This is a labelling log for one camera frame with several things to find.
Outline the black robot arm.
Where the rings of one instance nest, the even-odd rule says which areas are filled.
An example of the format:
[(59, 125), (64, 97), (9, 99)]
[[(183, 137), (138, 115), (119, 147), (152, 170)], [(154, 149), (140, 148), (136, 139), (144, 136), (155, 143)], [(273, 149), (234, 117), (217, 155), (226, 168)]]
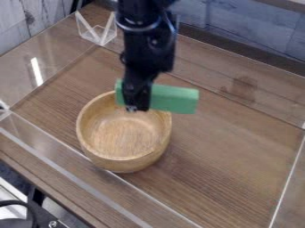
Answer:
[(122, 95), (127, 111), (148, 111), (158, 75), (174, 67), (177, 19), (170, 6), (177, 0), (118, 0), (115, 24), (123, 31), (126, 66)]

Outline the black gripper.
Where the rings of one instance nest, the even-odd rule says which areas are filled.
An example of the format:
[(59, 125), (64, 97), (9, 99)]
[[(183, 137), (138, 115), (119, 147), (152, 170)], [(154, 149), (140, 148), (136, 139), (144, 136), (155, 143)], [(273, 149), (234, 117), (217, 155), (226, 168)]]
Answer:
[(148, 111), (154, 80), (159, 73), (174, 68), (177, 18), (171, 12), (158, 12), (140, 20), (122, 13), (115, 23), (123, 31), (124, 64), (122, 95), (128, 112)]

